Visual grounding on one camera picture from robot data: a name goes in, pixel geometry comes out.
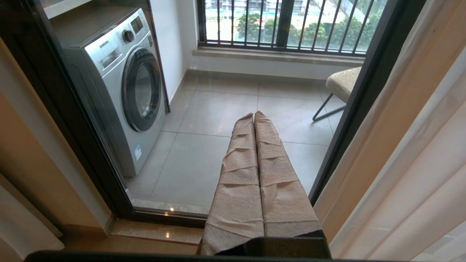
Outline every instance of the samsung logo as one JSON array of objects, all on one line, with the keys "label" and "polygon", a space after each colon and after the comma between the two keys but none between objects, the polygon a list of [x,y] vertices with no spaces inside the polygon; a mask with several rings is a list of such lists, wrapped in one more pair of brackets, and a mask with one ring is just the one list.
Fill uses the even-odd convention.
[{"label": "samsung logo", "polygon": [[108,43],[109,43],[109,41],[105,41],[105,42],[103,42],[103,44],[101,44],[99,47],[102,48],[102,47],[104,47],[104,46],[105,46],[106,44],[108,44]]}]

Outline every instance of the baseboard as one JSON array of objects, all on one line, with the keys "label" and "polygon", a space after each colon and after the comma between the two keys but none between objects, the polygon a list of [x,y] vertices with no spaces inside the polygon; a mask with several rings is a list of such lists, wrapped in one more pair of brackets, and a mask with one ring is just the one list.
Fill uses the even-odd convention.
[{"label": "baseboard", "polygon": [[107,220],[107,223],[103,228],[100,227],[90,227],[90,226],[83,226],[83,225],[73,225],[73,224],[64,224],[58,225],[57,227],[66,235],[66,234],[79,234],[79,233],[93,233],[93,234],[102,234],[105,236],[109,236],[115,223],[117,221],[117,217],[112,214],[110,218]]},{"label": "baseboard", "polygon": [[64,233],[65,236],[67,234],[79,234],[79,233],[94,233],[94,234],[106,235],[103,228],[99,228],[99,227],[65,224],[65,225],[59,225],[58,228]]},{"label": "baseboard", "polygon": [[106,235],[110,235],[116,222],[117,222],[117,217],[114,214],[112,214],[109,220],[107,221],[107,223],[105,224],[105,226],[103,227],[103,231]]},{"label": "baseboard", "polygon": [[179,97],[179,94],[181,93],[180,90],[182,89],[183,85],[185,84],[186,78],[189,77],[189,76],[192,76],[192,74],[190,74],[188,72],[188,70],[186,70],[185,74],[183,75],[183,78],[181,79],[181,81],[179,82],[178,87],[176,88],[175,94],[173,94],[173,96],[171,97],[171,100],[168,103],[168,106],[172,105],[177,100],[177,98]]},{"label": "baseboard", "polygon": [[253,81],[267,81],[267,82],[280,82],[280,83],[304,83],[304,84],[321,84],[325,86],[326,80],[323,79],[312,79],[312,78],[298,78],[298,77],[287,77],[287,76],[266,76],[266,75],[255,75],[255,74],[241,74],[241,73],[229,73],[229,72],[217,72],[217,71],[202,71],[202,70],[186,70],[185,76],[199,76],[199,77],[224,77],[224,78],[236,78]]}]

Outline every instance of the sticker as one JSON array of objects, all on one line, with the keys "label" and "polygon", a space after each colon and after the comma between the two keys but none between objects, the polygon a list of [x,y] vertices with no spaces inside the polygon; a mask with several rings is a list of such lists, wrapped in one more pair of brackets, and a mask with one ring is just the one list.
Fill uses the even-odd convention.
[{"label": "sticker", "polygon": [[136,148],[134,149],[134,156],[136,157],[136,161],[139,161],[139,158],[141,157],[142,154],[143,153],[141,151],[141,145],[137,144]]}]

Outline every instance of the window sill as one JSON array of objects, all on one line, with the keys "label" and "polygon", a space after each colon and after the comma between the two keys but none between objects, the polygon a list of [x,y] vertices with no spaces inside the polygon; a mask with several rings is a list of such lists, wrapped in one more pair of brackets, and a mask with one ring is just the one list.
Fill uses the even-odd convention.
[{"label": "window sill", "polygon": [[266,60],[278,62],[294,62],[319,65],[335,65],[358,67],[364,62],[363,57],[351,57],[343,55],[320,55],[320,54],[304,54],[278,51],[263,51],[263,50],[238,50],[235,48],[209,48],[199,47],[192,51],[193,56],[210,56],[224,57],[237,59],[252,59]]}]

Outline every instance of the display screen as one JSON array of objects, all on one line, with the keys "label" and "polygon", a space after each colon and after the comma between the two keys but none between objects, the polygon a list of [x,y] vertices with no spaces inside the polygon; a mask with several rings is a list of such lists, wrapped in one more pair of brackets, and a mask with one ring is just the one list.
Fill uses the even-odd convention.
[{"label": "display screen", "polygon": [[138,33],[141,28],[143,28],[143,23],[141,22],[141,18],[136,17],[135,20],[131,21],[131,26],[133,26],[134,33]]}]

